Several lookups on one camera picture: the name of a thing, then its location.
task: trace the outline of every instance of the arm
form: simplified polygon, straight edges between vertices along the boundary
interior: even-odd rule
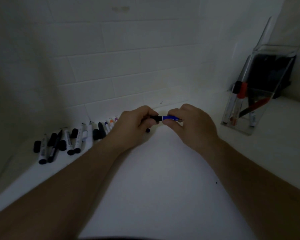
[[[123,112],[106,138],[2,210],[0,239],[75,239],[115,159],[156,124],[149,115],[158,113],[148,106]]]
[[[164,120],[212,167],[249,226],[260,239],[300,239],[300,190],[237,152],[217,135],[204,111],[184,104]]]

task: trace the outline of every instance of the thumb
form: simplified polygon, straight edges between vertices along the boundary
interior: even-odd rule
[[[139,128],[145,132],[147,128],[151,128],[153,125],[156,125],[157,122],[154,119],[146,119],[140,125]]]
[[[174,120],[166,119],[163,120],[162,123],[170,127],[179,137],[181,136],[182,126],[178,122]]]

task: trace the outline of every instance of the white desk surface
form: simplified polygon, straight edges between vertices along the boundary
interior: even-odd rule
[[[221,92],[188,103],[211,115],[221,138],[300,188],[300,103],[272,101],[246,136],[220,125],[227,99]],[[180,105],[157,111],[163,115]],[[0,179],[0,210],[80,156],[59,152],[55,162],[39,165],[32,145],[33,139],[21,146]],[[80,238],[255,239],[209,165],[164,125],[119,158],[105,182]]]

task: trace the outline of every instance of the row of markers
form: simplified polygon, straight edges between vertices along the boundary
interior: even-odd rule
[[[39,153],[39,164],[43,165],[46,163],[52,163],[56,156],[57,150],[65,151],[67,150],[68,155],[73,155],[75,153],[81,152],[82,142],[86,142],[86,147],[89,149],[93,145],[93,141],[103,139],[114,127],[115,122],[118,120],[117,117],[114,120],[109,117],[109,121],[105,121],[104,126],[102,122],[98,123],[99,129],[93,129],[92,122],[86,126],[86,124],[82,123],[79,129],[73,129],[70,134],[68,128],[62,128],[60,132],[52,133],[49,141],[47,134],[44,134],[43,139],[41,141],[37,140],[34,142],[33,151],[35,153]],[[70,139],[76,139],[74,146]],[[52,147],[50,154],[48,154],[48,147]]]

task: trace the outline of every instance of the left hand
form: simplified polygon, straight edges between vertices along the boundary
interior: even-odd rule
[[[146,129],[157,124],[154,119],[149,118],[150,115],[159,114],[146,105],[124,111],[104,140],[109,140],[121,153],[138,145]]]

